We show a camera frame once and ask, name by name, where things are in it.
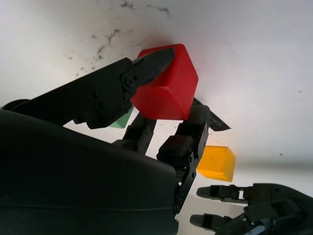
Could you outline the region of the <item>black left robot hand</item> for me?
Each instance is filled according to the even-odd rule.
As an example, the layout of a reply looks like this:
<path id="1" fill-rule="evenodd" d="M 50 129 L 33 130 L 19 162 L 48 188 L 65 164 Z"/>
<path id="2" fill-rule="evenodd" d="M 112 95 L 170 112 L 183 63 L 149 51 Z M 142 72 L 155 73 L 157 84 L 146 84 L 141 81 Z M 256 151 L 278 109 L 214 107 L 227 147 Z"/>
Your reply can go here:
<path id="1" fill-rule="evenodd" d="M 251 187 L 209 186 L 197 196 L 227 203 L 244 204 L 235 218 L 213 214 L 190 217 L 194 226 L 217 235 L 311 235 L 313 199 L 279 184 L 254 184 Z"/>

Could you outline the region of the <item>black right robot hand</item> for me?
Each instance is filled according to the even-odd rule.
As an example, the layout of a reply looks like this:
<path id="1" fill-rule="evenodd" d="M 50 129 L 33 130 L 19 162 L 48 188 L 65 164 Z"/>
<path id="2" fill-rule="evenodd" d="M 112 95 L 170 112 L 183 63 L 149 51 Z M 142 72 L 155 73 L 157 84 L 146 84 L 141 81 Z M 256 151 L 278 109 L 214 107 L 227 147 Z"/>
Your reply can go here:
<path id="1" fill-rule="evenodd" d="M 146 156 L 156 122 L 137 115 L 107 143 L 65 128 L 105 128 L 131 109 L 140 86 L 174 50 L 124 58 L 34 99 L 0 109 L 3 235 L 175 235 L 208 138 L 210 110 L 194 106 L 158 158 Z"/>

